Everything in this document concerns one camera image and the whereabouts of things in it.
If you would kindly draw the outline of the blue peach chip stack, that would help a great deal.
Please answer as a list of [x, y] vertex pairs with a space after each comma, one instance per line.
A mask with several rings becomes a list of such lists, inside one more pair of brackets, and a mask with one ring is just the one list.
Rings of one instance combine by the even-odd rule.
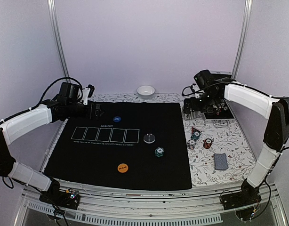
[[190, 150], [194, 150], [196, 146], [196, 141], [193, 139], [190, 139], [187, 141], [187, 148]]

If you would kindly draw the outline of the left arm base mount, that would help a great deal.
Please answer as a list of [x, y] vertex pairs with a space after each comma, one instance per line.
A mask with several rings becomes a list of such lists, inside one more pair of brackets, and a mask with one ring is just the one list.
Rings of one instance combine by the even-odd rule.
[[59, 190], [58, 186], [51, 187], [47, 191], [41, 192], [39, 200], [58, 207], [77, 210], [80, 203], [79, 190], [69, 188], [66, 191]]

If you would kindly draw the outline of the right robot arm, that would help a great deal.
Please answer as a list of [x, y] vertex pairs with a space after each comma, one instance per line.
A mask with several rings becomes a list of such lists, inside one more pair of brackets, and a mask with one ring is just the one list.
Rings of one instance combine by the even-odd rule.
[[191, 93], [182, 93], [185, 97], [185, 115], [193, 112], [217, 114], [223, 109], [221, 104], [230, 101], [262, 115], [267, 120], [262, 150], [237, 196], [239, 204], [248, 205], [285, 150], [284, 145], [289, 138], [289, 97], [271, 96], [238, 82], [231, 75], [212, 73], [209, 70], [198, 72], [194, 81], [195, 83], [189, 86]]

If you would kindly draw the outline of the clear acrylic dealer button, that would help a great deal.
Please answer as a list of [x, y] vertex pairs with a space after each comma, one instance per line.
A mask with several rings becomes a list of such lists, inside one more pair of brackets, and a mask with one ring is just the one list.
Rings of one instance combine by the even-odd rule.
[[155, 135], [152, 134], [152, 133], [147, 133], [147, 134], [144, 135], [144, 139], [143, 139], [143, 140], [144, 140], [144, 142], [147, 143], [147, 144], [152, 144], [152, 143], [155, 142], [156, 137], [155, 137]]

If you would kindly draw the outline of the blue small blind button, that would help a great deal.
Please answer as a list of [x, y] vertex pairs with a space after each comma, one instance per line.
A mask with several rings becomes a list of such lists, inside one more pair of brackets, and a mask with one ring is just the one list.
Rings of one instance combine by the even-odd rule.
[[112, 120], [113, 120], [113, 122], [120, 122], [121, 117], [120, 116], [114, 116]]

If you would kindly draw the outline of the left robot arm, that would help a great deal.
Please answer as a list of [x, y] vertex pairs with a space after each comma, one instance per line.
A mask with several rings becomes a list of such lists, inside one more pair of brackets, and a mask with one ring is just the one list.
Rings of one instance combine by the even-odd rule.
[[11, 156], [8, 147], [23, 135], [56, 121], [70, 118], [97, 120], [104, 113], [99, 103], [89, 98], [95, 87], [87, 87], [75, 81], [74, 84], [62, 82], [59, 93], [53, 99], [43, 97], [33, 107], [0, 120], [0, 177], [10, 178], [45, 192], [53, 203], [60, 204], [64, 194], [52, 178], [26, 166]]

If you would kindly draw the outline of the orange big blind button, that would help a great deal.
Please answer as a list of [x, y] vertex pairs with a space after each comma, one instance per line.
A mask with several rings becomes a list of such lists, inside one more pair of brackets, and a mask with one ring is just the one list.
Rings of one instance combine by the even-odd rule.
[[128, 171], [128, 165], [126, 163], [121, 163], [118, 165], [117, 170], [119, 173], [126, 173]]

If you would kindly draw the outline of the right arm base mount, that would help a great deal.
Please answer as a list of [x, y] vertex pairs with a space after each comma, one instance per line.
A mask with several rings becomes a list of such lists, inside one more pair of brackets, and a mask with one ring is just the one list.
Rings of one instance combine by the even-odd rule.
[[259, 206], [262, 198], [259, 191], [249, 194], [248, 190], [232, 192], [229, 190], [224, 190], [219, 196], [220, 203], [223, 205], [224, 210], [231, 210], [240, 207], [245, 207], [251, 205], [251, 207], [246, 209], [241, 209], [236, 211], [236, 216], [243, 221], [251, 220], [257, 211], [257, 207], [253, 207], [254, 204]]

